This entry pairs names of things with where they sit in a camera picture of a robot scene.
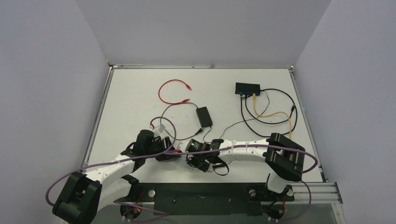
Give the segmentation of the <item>white square network box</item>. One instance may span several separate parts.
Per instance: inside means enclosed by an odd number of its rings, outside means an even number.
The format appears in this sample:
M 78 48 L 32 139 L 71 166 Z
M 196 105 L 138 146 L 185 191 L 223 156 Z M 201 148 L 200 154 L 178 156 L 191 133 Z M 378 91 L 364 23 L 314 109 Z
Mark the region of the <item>white square network box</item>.
M 193 167 L 190 166 L 190 165 L 185 161 L 185 159 L 183 159 L 183 158 L 175 158 L 175 159 L 173 160 L 173 162 L 174 162 L 176 165 L 180 166 L 181 168 L 183 168 L 183 169 L 185 169 L 185 170 L 187 170 L 187 171 L 192 171 L 192 170 L 193 170 Z

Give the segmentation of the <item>black ribbed network switch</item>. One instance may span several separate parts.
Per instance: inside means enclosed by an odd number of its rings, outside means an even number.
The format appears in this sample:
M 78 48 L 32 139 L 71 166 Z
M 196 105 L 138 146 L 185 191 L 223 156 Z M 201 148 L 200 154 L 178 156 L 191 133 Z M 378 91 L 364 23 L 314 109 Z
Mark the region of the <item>black ribbed network switch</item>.
M 248 83 L 235 83 L 235 94 L 240 95 L 257 95 L 259 96 L 261 93 L 259 84 L 248 84 Z

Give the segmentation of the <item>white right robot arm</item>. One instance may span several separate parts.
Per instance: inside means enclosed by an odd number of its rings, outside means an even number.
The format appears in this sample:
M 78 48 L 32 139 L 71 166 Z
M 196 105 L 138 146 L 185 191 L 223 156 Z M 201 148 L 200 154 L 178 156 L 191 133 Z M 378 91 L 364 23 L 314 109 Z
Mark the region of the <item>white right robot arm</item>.
M 202 143 L 191 139 L 182 141 L 177 148 L 183 153 L 188 152 L 187 163 L 202 171 L 207 171 L 210 164 L 233 161 L 266 163 L 272 169 L 268 183 L 263 187 L 264 195 L 269 199 L 276 199 L 289 182 L 299 182 L 303 176 L 305 148 L 280 133 L 246 142 L 216 139 Z

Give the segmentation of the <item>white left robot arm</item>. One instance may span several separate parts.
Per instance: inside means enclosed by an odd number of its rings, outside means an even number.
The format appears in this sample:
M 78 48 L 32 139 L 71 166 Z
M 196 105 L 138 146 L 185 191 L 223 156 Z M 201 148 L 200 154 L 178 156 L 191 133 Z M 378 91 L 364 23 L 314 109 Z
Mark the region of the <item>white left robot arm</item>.
M 139 196 L 138 180 L 131 176 L 146 159 L 164 160 L 174 151 L 174 141 L 159 129 L 141 130 L 115 159 L 92 164 L 85 173 L 79 170 L 68 179 L 52 206 L 53 215 L 69 224 L 90 224 L 97 212 L 119 198 L 129 201 Z

